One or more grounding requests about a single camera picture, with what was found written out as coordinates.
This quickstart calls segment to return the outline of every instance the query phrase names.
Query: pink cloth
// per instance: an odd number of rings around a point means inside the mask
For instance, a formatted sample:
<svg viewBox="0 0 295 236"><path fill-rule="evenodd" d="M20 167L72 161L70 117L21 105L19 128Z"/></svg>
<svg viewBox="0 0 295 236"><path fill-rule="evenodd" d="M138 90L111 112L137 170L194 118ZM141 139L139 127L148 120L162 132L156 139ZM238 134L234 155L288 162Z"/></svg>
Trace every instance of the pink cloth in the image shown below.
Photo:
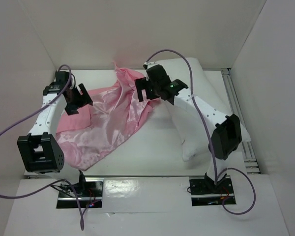
<svg viewBox="0 0 295 236"><path fill-rule="evenodd" d="M93 106L60 119L56 140L73 168L85 171L115 150L140 129L158 103L139 102L134 80L143 74L117 67L115 72L117 82L112 87L88 92Z"/></svg>

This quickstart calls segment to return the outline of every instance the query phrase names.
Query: white cushion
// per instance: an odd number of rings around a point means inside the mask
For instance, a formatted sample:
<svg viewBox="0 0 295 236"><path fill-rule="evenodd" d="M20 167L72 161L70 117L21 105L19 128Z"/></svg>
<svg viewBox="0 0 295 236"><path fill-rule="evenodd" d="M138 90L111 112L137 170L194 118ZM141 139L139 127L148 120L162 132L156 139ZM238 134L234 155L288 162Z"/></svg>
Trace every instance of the white cushion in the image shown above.
<svg viewBox="0 0 295 236"><path fill-rule="evenodd" d="M231 111L223 103L211 83L207 80L199 61L195 58L187 58L187 60L192 69L194 94L217 110L227 115L231 115ZM190 87L190 74L187 64L183 59L159 60L156 63L164 67L172 81L179 79ZM165 103L172 117L172 121L180 135L182 159L188 161L196 154L207 152L207 135L200 118L194 119L183 109L173 106L167 101L162 102ZM241 133L243 141L250 141L250 136L243 126L241 126Z"/></svg>

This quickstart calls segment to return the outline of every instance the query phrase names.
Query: purple cable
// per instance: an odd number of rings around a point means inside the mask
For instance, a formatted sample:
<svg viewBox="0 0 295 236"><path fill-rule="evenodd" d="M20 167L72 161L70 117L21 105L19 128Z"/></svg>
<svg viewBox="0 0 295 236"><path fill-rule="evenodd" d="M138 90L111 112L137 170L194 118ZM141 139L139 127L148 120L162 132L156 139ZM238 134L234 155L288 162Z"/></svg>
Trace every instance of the purple cable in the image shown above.
<svg viewBox="0 0 295 236"><path fill-rule="evenodd" d="M7 128L5 128L3 131L0 132L0 136L2 134L4 134L5 132L7 132L8 130L10 130L11 128L13 128L14 126L16 126L16 125L22 123L23 121L25 121L25 120L33 117L34 115L36 115L36 114L44 111L49 105L53 104L64 93L64 91L68 88L68 86L69 86L69 84L71 82L71 75L72 75L72 73L71 73L70 66L65 65L65 64L62 65L62 66L60 66L59 69L58 69L58 71L60 71L63 67L67 67L68 68L68 70L69 70L69 78L70 79L67 81L67 83L65 84L65 86L63 87L63 89L60 91L60 93L53 100L51 100L46 106L38 109L36 112L28 115L27 117L24 117L23 119L15 122L14 124L12 124L12 125L8 126ZM31 195L34 195L34 194L36 194L36 193L38 193L38 192L40 192L40 191L42 191L42 190L50 187L51 185L54 185L54 184L59 183L59 182L66 182L67 184L69 184L70 188L72 189L72 191L73 191L73 193L75 195L75 198L76 198L76 201L77 201L77 205L78 205L78 209L79 209L80 216L81 216L81 220L80 220L81 230L84 230L84 220L83 220L83 214L82 214L80 202L79 202L79 199L78 199L78 194L75 191L75 188L73 187L73 185L69 181L67 181L67 180L57 180L57 181L52 182L52 183L46 185L45 187L42 187L42 188L40 188L40 189L38 189L38 190L36 190L36 191L34 191L32 193L28 193L28 194L21 195L21 196L5 196L5 195L1 195L0 194L0 198L4 198L4 199L20 199L20 198L26 198L26 197L29 197Z"/></svg>
<svg viewBox="0 0 295 236"><path fill-rule="evenodd" d="M207 127L207 124L206 124L206 120L204 118L204 116L202 115L202 112L200 111L197 103L196 103L196 100L194 98L194 94L193 94L193 76L192 76L192 70L191 70L191 66L188 62L188 60L182 55L180 54L179 52L176 52L172 49L163 49L163 50L159 50L157 51L156 53L154 53L152 56L150 56L146 62L149 62L149 60L152 59L152 57L154 57L155 55L161 53L161 52L172 52L172 53L175 53L177 54L178 56L180 56L187 64L188 66L188 69L189 69L189 73L190 73L190 92L191 92L191 98L192 98L192 102L193 102L193 105L195 106L201 120L202 120L202 123L203 123L203 126L205 127L205 130L206 130L206 135L207 135L207 139L208 139L208 144L210 146L210 149L211 149L211 153L212 153L212 159L213 159L213 166L214 166L214 184L217 183L217 167L216 167L216 160L215 160L215 153L214 153L214 148L213 148L213 143L212 143L212 140L211 140L211 136L210 136L210 132L208 131L208 127Z"/></svg>
<svg viewBox="0 0 295 236"><path fill-rule="evenodd" d="M159 54L159 53L161 53L161 52L172 52L172 53L175 53L175 54L177 54L178 56L180 56L180 57L186 62L187 66L188 66L188 69L189 69L189 72L190 72L190 91L191 91L191 95L194 95L194 94L193 94L193 76L192 76L191 66L190 66L188 60L187 60L182 54L180 54L179 52L176 52L176 51L174 51L174 50L172 50L172 49L162 49L162 50L159 50L159 51L157 51L156 53L154 53L152 56L150 56L150 57L147 59L146 63L149 62L149 60L151 60L155 55L157 55L157 54ZM201 113L201 111L200 111L200 109L199 109L199 107L198 107L198 105L197 105L197 103L196 103L196 100L195 100L194 96L192 96L192 102L193 102L193 105L195 106L195 108L196 108L196 110L197 110L197 112L198 112L198 114L199 114L199 116L200 116L200 118L201 118L201 120L202 120L203 126L205 127L205 130L206 130L206 135L207 135L208 143L209 143L209 146L210 146L210 149L211 149L212 160L213 160L213 165L214 165L214 178L215 178L215 180L214 180L214 184L217 183L218 178L219 178L224 172L226 172L227 170L234 170L234 171L237 171L237 172L241 173L243 176L245 176L245 178L248 180L248 182L249 182L250 185L251 185L251 188L252 188L252 191L253 191L253 194L254 194L254 200L253 200L253 203L252 203L251 207L250 207L248 210L243 211L243 212L238 212L238 213L237 213L237 212L232 212L232 211L226 209L226 207L225 207L225 201L226 201L227 199L229 199L230 197L225 198L225 199L222 201L222 206L223 206L223 208L224 208L228 213L233 214L233 215L244 215L244 214L250 212L251 209L255 206L256 198L257 198L255 187L254 187L253 183L251 182L251 180L249 179L248 175L246 175L244 172L240 171L239 169L236 169L236 168L233 168L233 167L229 167L229 168L226 168L226 169L222 170L221 173L217 174L217 167L216 167L216 160L215 160L215 153L214 153L213 143L212 143L212 140L211 140L210 133L209 133L209 131L208 131L208 127L207 127L207 124L206 124L206 120L205 120L204 116L202 115L202 113Z"/></svg>

